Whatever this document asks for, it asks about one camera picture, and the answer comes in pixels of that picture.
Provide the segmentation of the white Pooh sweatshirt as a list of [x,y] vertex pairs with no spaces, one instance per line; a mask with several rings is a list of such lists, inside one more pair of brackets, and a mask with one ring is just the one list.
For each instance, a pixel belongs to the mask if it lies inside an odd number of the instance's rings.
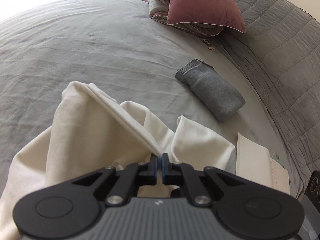
[[235,147],[211,129],[180,116],[172,131],[147,107],[117,103],[96,85],[71,82],[52,126],[14,156],[1,196],[1,239],[18,239],[12,211],[23,196],[113,165],[122,170],[151,154],[173,163],[225,169]]

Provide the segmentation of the folded grey garment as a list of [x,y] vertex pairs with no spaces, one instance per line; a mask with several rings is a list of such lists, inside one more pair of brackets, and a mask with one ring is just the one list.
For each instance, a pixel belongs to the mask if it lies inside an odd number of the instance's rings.
[[177,70],[175,77],[189,86],[219,122],[225,122],[246,103],[235,87],[201,60],[191,60]]

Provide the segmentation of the grey quilted headboard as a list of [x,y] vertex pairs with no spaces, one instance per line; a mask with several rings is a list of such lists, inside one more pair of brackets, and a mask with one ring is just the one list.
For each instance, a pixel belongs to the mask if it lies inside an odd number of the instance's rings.
[[319,169],[319,23],[287,0],[236,0],[245,33],[216,41],[262,100],[286,147],[291,193]]

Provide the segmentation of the folded grey pink quilt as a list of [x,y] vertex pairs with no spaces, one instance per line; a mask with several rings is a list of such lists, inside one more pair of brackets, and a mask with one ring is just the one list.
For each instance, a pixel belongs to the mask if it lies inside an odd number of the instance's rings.
[[167,16],[169,12],[170,0],[143,0],[149,4],[149,16],[154,21],[161,24],[168,25],[193,34],[198,37],[213,37],[221,33],[224,30],[223,26],[208,25],[202,23],[178,23],[170,25],[167,23]]

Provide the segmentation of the pink velvet pillow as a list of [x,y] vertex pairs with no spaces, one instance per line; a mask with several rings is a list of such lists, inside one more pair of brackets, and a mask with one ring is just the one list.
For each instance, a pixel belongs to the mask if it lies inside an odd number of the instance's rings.
[[246,32],[235,0],[170,0],[167,24],[205,24]]

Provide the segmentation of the small beige keychain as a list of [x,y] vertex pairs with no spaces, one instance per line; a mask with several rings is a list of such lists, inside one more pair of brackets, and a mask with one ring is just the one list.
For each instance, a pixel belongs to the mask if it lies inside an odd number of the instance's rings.
[[202,42],[207,46],[210,51],[214,51],[215,48],[212,46],[211,42],[207,39],[203,39]]

